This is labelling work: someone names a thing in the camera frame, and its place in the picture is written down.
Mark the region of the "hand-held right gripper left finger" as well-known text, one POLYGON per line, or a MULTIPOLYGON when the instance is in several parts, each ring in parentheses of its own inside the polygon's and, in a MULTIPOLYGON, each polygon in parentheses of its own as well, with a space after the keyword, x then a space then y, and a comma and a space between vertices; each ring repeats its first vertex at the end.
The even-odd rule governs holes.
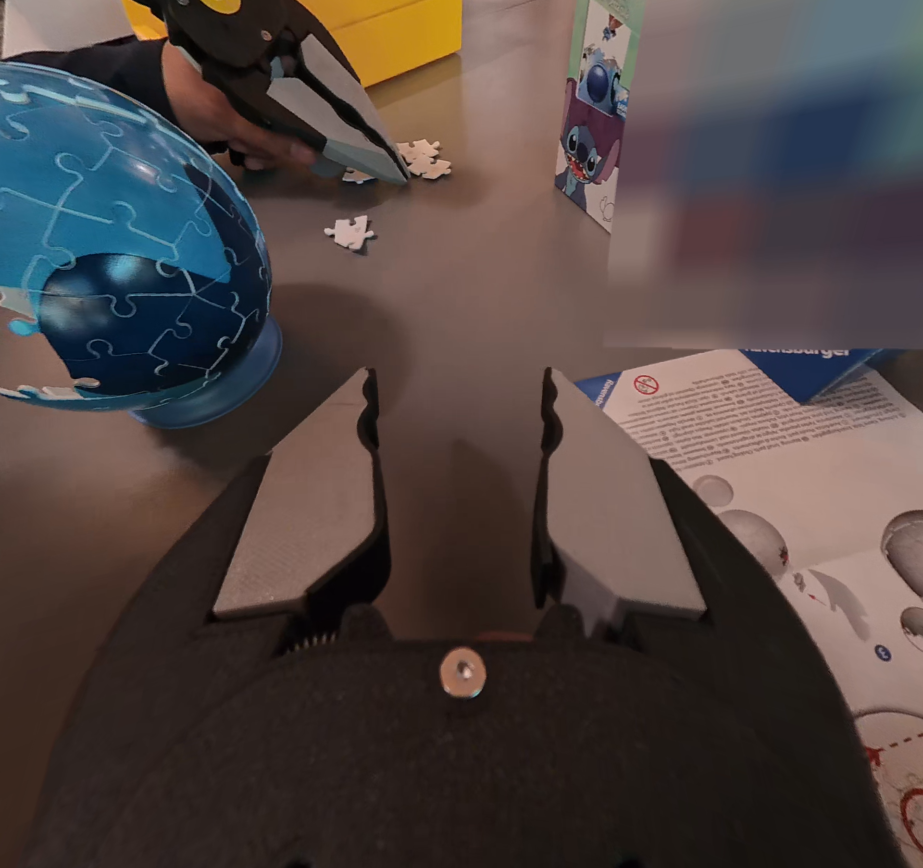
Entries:
POLYGON ((337 620, 387 583, 375 371, 358 370, 271 451, 213 606, 222 620, 337 620))

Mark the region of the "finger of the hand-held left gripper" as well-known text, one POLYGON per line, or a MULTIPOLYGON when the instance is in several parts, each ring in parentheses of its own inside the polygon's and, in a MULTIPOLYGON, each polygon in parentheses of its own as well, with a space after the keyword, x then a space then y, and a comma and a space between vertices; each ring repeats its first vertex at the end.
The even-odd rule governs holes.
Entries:
POLYGON ((408 181, 409 173, 394 154, 343 120, 302 81, 290 77, 273 79, 267 98, 281 108, 279 124, 324 158, 384 182, 408 181))
POLYGON ((337 111, 349 124, 360 128, 372 141, 394 154, 404 165, 394 142, 387 135, 377 108, 348 64, 322 42, 317 35, 308 35, 300 46, 301 60, 306 71, 317 81, 314 91, 337 111))

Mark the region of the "person's left hand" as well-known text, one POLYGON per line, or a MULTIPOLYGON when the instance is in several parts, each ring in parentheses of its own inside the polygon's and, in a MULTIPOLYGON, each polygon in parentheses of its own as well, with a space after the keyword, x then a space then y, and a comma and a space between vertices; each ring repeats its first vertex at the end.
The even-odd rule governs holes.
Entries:
POLYGON ((268 171, 287 165, 309 169, 315 153, 294 138, 278 135, 238 114, 227 97, 170 42, 162 46, 162 80, 178 125, 200 144, 225 144, 242 156, 242 167, 268 171))

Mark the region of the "blue cartoon puzzle ball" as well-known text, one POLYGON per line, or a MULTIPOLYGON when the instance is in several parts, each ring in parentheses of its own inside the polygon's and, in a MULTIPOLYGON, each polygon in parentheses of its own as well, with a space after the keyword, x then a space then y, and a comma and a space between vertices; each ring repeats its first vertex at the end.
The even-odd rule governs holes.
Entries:
POLYGON ((2 386, 51 409, 149 409, 215 383, 270 316, 271 264, 213 158, 124 94, 2 62, 2 329, 45 340, 62 386, 2 386))

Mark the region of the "person's left forearm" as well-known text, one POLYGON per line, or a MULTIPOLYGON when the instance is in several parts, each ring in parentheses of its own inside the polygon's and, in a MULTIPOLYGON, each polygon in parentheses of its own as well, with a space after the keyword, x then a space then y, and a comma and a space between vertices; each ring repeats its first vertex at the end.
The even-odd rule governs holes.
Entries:
POLYGON ((175 121, 162 74, 163 40, 127 36, 70 51, 25 52, 9 62, 44 66, 90 79, 175 121))

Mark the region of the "white cardboard box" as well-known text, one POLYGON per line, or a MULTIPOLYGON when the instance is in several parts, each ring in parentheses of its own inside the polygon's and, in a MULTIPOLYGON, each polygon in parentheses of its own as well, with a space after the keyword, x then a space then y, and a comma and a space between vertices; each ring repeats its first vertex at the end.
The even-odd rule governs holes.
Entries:
POLYGON ((121 0, 5 0, 2 57, 75 50, 132 34, 121 0))

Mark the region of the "cartoon printed puzzle box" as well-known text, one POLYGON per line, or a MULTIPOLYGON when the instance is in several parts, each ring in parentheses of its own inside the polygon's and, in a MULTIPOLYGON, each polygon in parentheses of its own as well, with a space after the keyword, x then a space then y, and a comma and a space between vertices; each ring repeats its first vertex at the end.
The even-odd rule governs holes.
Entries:
POLYGON ((578 0, 555 183, 606 343, 921 349, 921 0, 578 0))

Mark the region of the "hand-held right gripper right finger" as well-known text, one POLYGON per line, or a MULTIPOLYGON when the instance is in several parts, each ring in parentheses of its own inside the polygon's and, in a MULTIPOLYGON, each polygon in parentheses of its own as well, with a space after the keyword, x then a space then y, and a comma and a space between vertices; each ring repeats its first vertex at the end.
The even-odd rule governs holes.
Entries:
POLYGON ((587 635, 632 613, 706 611, 652 460, 562 372, 545 369, 532 523, 536 608, 576 608, 587 635))

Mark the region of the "white instruction leaflet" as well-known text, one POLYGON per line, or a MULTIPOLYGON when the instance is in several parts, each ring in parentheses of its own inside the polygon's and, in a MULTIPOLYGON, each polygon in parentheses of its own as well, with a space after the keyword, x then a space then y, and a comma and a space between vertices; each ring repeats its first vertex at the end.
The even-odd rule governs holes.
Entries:
POLYGON ((907 865, 921 866, 921 411, 872 370, 802 405, 737 350, 576 386, 774 579, 856 720, 907 865))

